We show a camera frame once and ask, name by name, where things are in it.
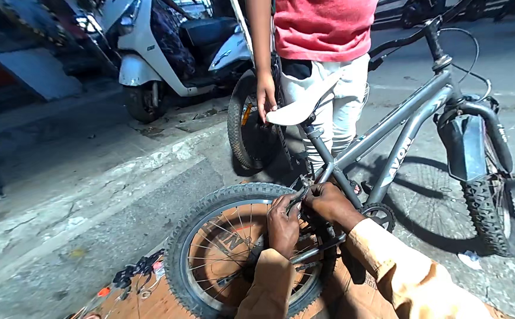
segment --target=chainring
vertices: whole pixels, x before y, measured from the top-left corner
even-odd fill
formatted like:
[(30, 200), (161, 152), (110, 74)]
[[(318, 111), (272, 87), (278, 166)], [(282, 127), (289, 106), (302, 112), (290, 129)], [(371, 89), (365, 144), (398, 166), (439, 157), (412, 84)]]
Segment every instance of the chainring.
[(381, 203), (366, 204), (360, 208), (359, 212), (375, 221), (390, 233), (396, 227), (396, 214), (387, 205)]

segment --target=beige sleeve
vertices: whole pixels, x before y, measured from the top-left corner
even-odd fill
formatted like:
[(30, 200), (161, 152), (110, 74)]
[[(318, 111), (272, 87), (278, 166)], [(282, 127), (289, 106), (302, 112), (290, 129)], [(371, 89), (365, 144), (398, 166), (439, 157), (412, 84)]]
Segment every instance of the beige sleeve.
[(374, 276), (400, 319), (492, 318), (480, 299), (452, 282), (444, 266), (407, 247), (371, 219), (358, 223), (345, 245)]
[(276, 250), (262, 251), (254, 283), (240, 304), (236, 318), (285, 318), (295, 273), (295, 267)]

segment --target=red t-shirt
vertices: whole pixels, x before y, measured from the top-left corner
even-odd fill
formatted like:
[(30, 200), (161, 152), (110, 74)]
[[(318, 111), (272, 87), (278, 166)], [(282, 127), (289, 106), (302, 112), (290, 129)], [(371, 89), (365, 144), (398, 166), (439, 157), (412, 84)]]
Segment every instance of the red t-shirt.
[(292, 60), (354, 60), (370, 49), (377, 4), (378, 0), (276, 0), (276, 50)]

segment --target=orange reflector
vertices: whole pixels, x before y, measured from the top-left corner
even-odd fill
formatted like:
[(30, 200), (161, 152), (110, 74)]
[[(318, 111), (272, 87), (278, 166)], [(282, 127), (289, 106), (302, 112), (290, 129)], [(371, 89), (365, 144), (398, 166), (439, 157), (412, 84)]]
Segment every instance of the orange reflector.
[(246, 108), (246, 112), (244, 112), (244, 115), (242, 116), (242, 126), (246, 125), (246, 122), (248, 121), (248, 118), (250, 117), (250, 113), (252, 112), (252, 103), (248, 103), (248, 107)]

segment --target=handlebar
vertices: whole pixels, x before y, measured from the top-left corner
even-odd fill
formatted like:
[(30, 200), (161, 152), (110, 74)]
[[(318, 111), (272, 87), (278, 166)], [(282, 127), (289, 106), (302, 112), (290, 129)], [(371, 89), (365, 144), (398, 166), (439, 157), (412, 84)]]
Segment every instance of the handlebar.
[[(438, 25), (440, 25), (442, 22), (450, 21), (451, 19), (456, 17), (464, 8), (466, 8), (471, 1), (472, 0), (460, 0), (457, 4), (455, 4), (452, 8), (446, 11), (443, 15), (439, 15), (438, 17), (434, 18), (433, 21), (437, 20)], [(368, 52), (368, 54), (370, 54), (370, 57), (375, 57), (376, 55), (382, 53), (387, 49), (404, 47), (405, 45), (412, 44), (413, 42), (416, 42), (417, 40), (425, 36), (425, 29), (428, 28), (429, 25), (430, 24), (427, 24), (424, 28), (422, 28), (421, 30), (417, 31), (416, 33), (412, 34), (407, 38), (384, 42), (378, 47), (372, 49), (370, 52)], [(380, 64), (382, 64), (382, 62), (383, 61), (381, 57), (376, 59), (375, 61), (371, 61), (369, 70), (375, 70), (378, 66), (380, 66)]]

